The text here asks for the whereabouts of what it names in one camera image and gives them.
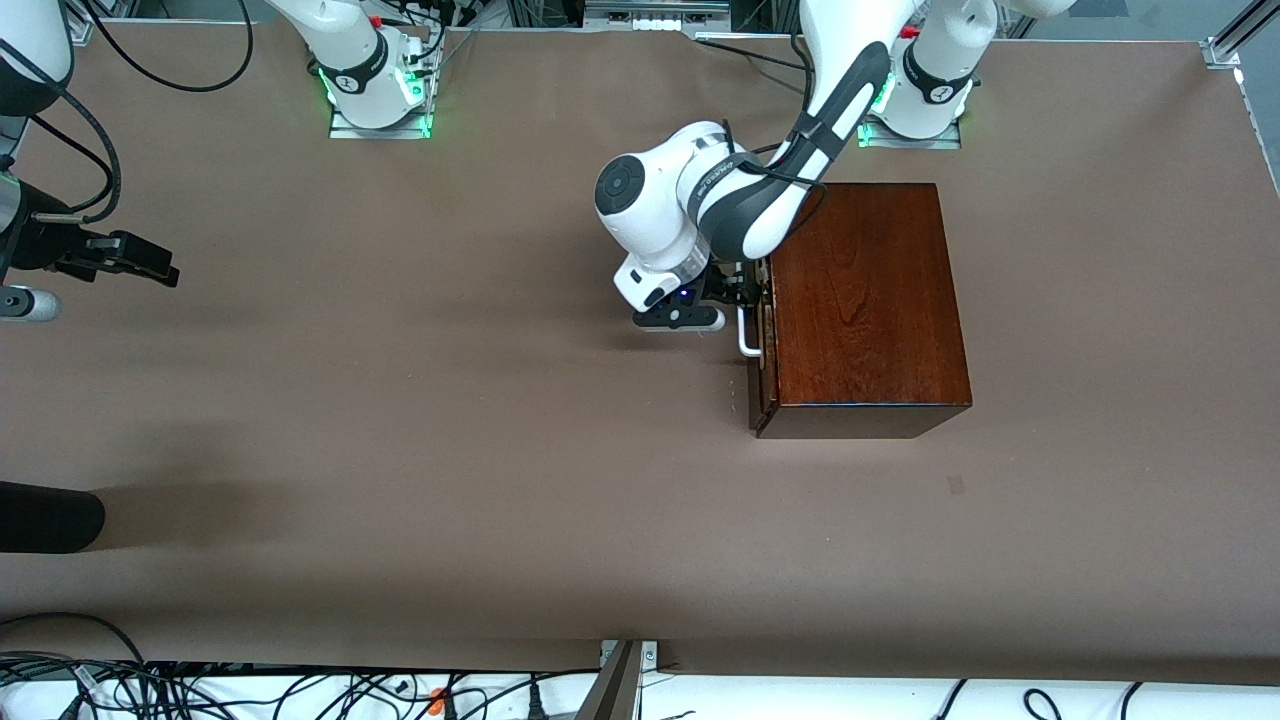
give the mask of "table surface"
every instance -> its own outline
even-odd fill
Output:
[[[189,81],[243,41],[118,35]],[[1280,201],[1193,44],[997,44],[964,150],[832,169],[937,183],[947,227],[974,407],[879,442],[754,439],[733,337],[637,333],[611,284],[600,167],[704,118],[778,140],[781,82],[675,33],[481,33],[435,137],[358,142],[303,63],[279,23],[210,95],[78,55],[108,225],[183,278],[23,277],[67,310],[3,329],[0,470],[113,519],[0,559],[4,614],[105,614],[156,659],[580,665],[643,635],[691,671],[1276,676]],[[96,190],[38,133],[17,170]]]

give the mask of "black round joint cap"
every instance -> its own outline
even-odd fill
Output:
[[[595,181],[595,209],[614,215],[630,208],[644,190],[644,164],[635,155],[614,158]]]

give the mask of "wooden box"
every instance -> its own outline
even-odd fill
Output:
[[[759,273],[758,437],[913,438],[973,404],[936,186],[831,184]]]

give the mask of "table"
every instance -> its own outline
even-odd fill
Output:
[[[118,35],[195,82],[241,33]],[[3,329],[0,470],[119,521],[0,557],[3,614],[105,614],[156,659],[549,667],[643,635],[708,673],[1280,669],[1280,201],[1193,44],[996,44],[964,150],[850,150],[829,179],[940,188],[974,407],[763,442],[730,333],[630,327],[590,188],[695,119],[774,141],[792,91],[675,33],[483,33],[435,137],[329,141],[301,40],[257,41],[198,96],[78,55],[108,227],[183,278],[29,275],[67,310]],[[40,135],[17,169],[96,190]]]

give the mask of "black cylinder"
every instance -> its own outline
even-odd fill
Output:
[[[0,482],[0,552],[79,552],[105,521],[91,492]]]

